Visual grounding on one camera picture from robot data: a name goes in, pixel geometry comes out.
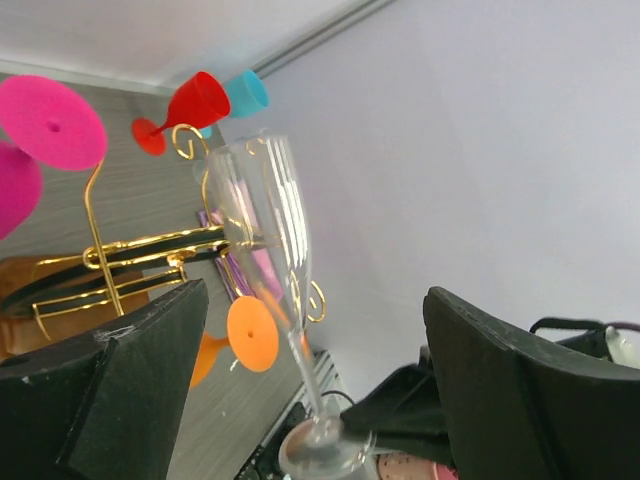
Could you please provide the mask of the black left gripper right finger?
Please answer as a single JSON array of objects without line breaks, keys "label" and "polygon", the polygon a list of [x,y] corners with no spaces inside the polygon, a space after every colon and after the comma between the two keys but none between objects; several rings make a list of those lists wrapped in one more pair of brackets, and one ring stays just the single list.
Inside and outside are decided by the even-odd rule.
[{"label": "black left gripper right finger", "polygon": [[462,479],[636,479],[639,372],[493,317],[442,287],[423,303]]}]

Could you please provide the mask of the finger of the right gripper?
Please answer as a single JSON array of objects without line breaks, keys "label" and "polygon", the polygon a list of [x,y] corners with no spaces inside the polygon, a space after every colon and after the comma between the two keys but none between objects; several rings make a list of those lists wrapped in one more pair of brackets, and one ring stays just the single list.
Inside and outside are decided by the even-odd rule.
[{"label": "finger of the right gripper", "polygon": [[452,449],[433,369],[409,364],[341,413],[345,430],[372,433],[376,446],[437,463],[451,463]]}]

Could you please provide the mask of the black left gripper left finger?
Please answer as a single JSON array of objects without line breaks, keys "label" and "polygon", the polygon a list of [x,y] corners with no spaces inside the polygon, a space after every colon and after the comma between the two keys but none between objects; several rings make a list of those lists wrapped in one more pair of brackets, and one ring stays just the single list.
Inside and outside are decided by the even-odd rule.
[{"label": "black left gripper left finger", "polygon": [[201,280],[1,364],[4,479],[164,479],[207,318]]}]

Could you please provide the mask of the orange wine glass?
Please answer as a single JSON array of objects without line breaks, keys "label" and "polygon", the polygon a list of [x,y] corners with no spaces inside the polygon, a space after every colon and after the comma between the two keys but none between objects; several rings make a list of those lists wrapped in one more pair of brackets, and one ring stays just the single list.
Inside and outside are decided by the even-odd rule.
[{"label": "orange wine glass", "polygon": [[230,347],[240,364],[261,373],[272,367],[279,352],[279,335],[266,306],[252,296],[236,298],[227,314],[224,338],[204,332],[189,388],[199,385],[213,369],[220,351]]}]

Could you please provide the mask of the pink wine glass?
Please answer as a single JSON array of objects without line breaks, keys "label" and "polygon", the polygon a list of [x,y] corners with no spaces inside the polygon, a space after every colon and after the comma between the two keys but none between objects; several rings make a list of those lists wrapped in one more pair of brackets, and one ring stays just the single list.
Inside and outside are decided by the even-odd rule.
[{"label": "pink wine glass", "polygon": [[42,164],[84,171],[106,156],[99,115],[69,87],[37,75],[1,81],[1,236],[21,225],[38,205]]}]

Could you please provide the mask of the red wine glass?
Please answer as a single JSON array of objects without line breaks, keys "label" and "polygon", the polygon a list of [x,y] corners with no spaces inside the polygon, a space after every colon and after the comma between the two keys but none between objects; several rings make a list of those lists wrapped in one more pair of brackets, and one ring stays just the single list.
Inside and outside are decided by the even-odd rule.
[{"label": "red wine glass", "polygon": [[223,85],[212,74],[198,71],[175,90],[162,125],[139,117],[132,122],[131,133],[143,151],[159,156],[166,150],[164,131],[179,124],[201,129],[227,117],[230,112],[231,101]]}]

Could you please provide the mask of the blue wine glass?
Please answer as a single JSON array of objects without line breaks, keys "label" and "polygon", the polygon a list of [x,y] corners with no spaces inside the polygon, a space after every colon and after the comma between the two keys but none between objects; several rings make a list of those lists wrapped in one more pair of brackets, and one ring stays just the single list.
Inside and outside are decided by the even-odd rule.
[{"label": "blue wine glass", "polygon": [[222,113],[229,104],[229,118],[246,118],[269,106],[266,86],[253,70],[245,70],[224,83],[205,71],[198,72],[196,78],[205,88],[205,99],[217,113]]}]

